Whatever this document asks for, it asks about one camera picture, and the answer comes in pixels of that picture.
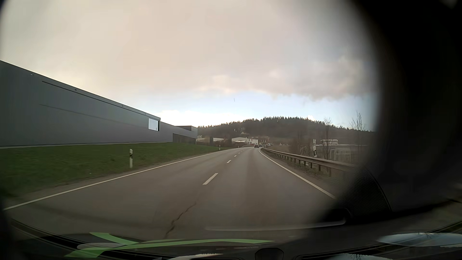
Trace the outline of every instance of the cloud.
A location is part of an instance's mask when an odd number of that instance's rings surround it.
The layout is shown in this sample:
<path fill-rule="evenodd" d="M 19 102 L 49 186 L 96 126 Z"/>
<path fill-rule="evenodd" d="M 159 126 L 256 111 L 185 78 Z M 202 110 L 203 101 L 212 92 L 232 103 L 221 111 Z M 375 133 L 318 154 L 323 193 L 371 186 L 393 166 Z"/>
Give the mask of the cloud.
<path fill-rule="evenodd" d="M 244 116 L 233 113 L 202 113 L 197 111 L 163 110 L 153 112 L 159 116 L 162 122 L 172 125 L 217 125 L 223 122 L 243 121 L 247 119 Z"/>
<path fill-rule="evenodd" d="M 340 99 L 375 91 L 362 28 L 331 0 L 17 0 L 1 16 L 0 59 L 108 98 Z"/>

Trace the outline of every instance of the dashed white lane marking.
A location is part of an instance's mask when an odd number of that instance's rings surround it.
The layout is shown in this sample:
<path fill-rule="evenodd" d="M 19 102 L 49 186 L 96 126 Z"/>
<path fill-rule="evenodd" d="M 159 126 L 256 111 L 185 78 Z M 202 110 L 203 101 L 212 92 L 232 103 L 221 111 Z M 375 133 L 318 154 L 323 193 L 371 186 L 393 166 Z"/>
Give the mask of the dashed white lane marking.
<path fill-rule="evenodd" d="M 49 196 L 46 196 L 46 197 L 43 197 L 43 198 L 38 198 L 38 199 L 31 200 L 31 201 L 27 201 L 27 202 L 24 202 L 24 203 L 21 203 L 21 204 L 18 204 L 18 205 L 14 205 L 14 206 L 11 206 L 11 207 L 4 208 L 3 210 L 14 209 L 16 207 L 23 206 L 23 205 L 26 205 L 26 204 L 30 204 L 30 203 L 33 203 L 33 202 L 36 202 L 36 201 L 39 201 L 39 200 L 43 200 L 43 199 L 46 199 L 46 198 L 51 198 L 51 197 L 58 196 L 58 195 L 61 195 L 61 194 L 64 194 L 64 193 L 73 192 L 73 191 L 80 190 L 80 189 L 83 189 L 83 188 L 87 188 L 87 187 L 90 187 L 90 186 L 98 185 L 98 184 L 101 184 L 101 183 L 104 183 L 104 182 L 120 179 L 120 178 L 127 177 L 127 176 L 130 176 L 130 175 L 134 175 L 134 174 L 137 174 L 137 173 L 142 173 L 142 172 L 154 170 L 154 169 L 157 169 L 157 168 L 161 168 L 161 167 L 164 167 L 164 166 L 167 166 L 167 165 L 172 165 L 172 164 L 179 163 L 179 162 L 182 162 L 182 161 L 187 161 L 187 160 L 191 160 L 191 159 L 195 159 L 195 158 L 199 158 L 199 157 L 203 157 L 203 156 L 207 156 L 207 155 L 216 154 L 216 153 L 219 153 L 219 152 L 220 151 L 214 152 L 214 153 L 209 153 L 209 154 L 206 154 L 206 155 L 200 155 L 200 156 L 196 156 L 196 157 L 193 157 L 193 158 L 189 158 L 189 159 L 185 159 L 185 160 L 181 160 L 181 161 L 176 161 L 176 162 L 164 164 L 164 165 L 157 166 L 157 167 L 154 167 L 154 168 L 150 168 L 150 169 L 147 169 L 147 170 L 142 170 L 142 171 L 139 171 L 139 172 L 130 173 L 130 174 L 120 176 L 120 177 L 117 177 L 117 178 L 112 178 L 112 179 L 109 179 L 109 180 L 100 181 L 100 182 L 93 183 L 93 184 L 90 184 L 90 185 L 86 185 L 86 186 L 83 186 L 83 187 L 71 189 L 71 190 L 68 190 L 68 191 L 65 191 L 65 192 L 60 192 L 60 193 L 49 195 Z"/>
<path fill-rule="evenodd" d="M 213 180 L 213 178 L 215 178 L 215 176 L 217 176 L 218 173 L 215 173 L 214 175 L 212 175 L 210 178 L 208 178 L 208 180 L 206 182 L 204 182 L 202 185 L 207 185 L 211 180 Z"/>
<path fill-rule="evenodd" d="M 332 195 L 330 192 L 328 192 L 328 191 L 322 189 L 321 187 L 317 186 L 316 184 L 312 183 L 311 181 L 309 181 L 309 180 L 303 178 L 302 176 L 296 174 L 295 172 L 293 172 L 293 171 L 287 169 L 286 167 L 284 167 L 284 166 L 278 164 L 277 162 L 271 160 L 268 156 L 264 155 L 260 150 L 258 150 L 258 151 L 262 154 L 262 156 L 265 156 L 268 160 L 270 160 L 270 161 L 274 162 L 275 164 L 279 165 L 279 166 L 280 166 L 281 168 L 283 168 L 284 170 L 286 170 L 286 171 L 292 173 L 293 175 L 299 177 L 300 179 L 302 179 L 302 180 L 305 181 L 306 183 L 308 183 L 308 184 L 310 184 L 311 186 L 315 187 L 316 189 L 322 191 L 322 192 L 323 192 L 324 194 L 326 194 L 327 196 L 329 196 L 329 197 L 335 199 L 335 196 Z"/>

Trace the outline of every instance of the sky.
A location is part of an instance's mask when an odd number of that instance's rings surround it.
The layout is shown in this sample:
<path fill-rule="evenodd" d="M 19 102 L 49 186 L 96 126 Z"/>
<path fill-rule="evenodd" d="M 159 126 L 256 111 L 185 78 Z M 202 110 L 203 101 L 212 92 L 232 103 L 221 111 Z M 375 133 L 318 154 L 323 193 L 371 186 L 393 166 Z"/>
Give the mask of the sky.
<path fill-rule="evenodd" d="M 371 41 L 339 0 L 10 0 L 0 59 L 161 117 L 272 116 L 374 130 Z"/>

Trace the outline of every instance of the metal guardrail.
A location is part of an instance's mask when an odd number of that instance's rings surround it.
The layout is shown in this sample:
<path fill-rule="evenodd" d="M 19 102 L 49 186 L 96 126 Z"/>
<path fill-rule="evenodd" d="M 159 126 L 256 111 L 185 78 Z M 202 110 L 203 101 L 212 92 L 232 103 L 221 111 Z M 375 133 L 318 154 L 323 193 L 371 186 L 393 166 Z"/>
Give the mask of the metal guardrail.
<path fill-rule="evenodd" d="M 306 163 L 309 163 L 310 168 L 313 168 L 313 164 L 316 164 L 316 165 L 318 165 L 318 170 L 319 171 L 321 170 L 321 166 L 326 167 L 327 169 L 329 169 L 329 171 L 330 171 L 330 169 L 336 169 L 336 170 L 340 170 L 340 171 L 343 171 L 343 172 L 348 172 L 348 171 L 351 171 L 351 170 L 353 170 L 355 168 L 355 165 L 350 164 L 350 163 L 339 162 L 339 161 L 331 161 L 331 160 L 326 160 L 326 159 L 308 157 L 308 156 L 304 156 L 304 155 L 290 154 L 290 153 L 271 150 L 271 149 L 268 149 L 268 148 L 263 148 L 263 149 L 265 151 L 273 154 L 273 155 L 278 156 L 278 157 L 282 157 L 282 158 L 285 158 L 285 159 L 290 158 L 291 161 L 293 159 L 294 162 L 297 162 L 297 160 L 298 160 L 298 162 L 301 163 L 303 161 L 304 165 L 306 165 Z"/>

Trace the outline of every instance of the road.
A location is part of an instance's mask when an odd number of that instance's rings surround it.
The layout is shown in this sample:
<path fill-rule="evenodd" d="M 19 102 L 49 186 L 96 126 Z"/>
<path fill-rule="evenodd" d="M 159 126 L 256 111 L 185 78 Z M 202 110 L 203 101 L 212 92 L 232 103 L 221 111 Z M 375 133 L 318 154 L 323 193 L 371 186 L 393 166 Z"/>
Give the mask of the road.
<path fill-rule="evenodd" d="M 250 147 L 67 192 L 7 214 L 55 234 L 284 241 L 303 236 L 316 210 L 333 200 Z"/>

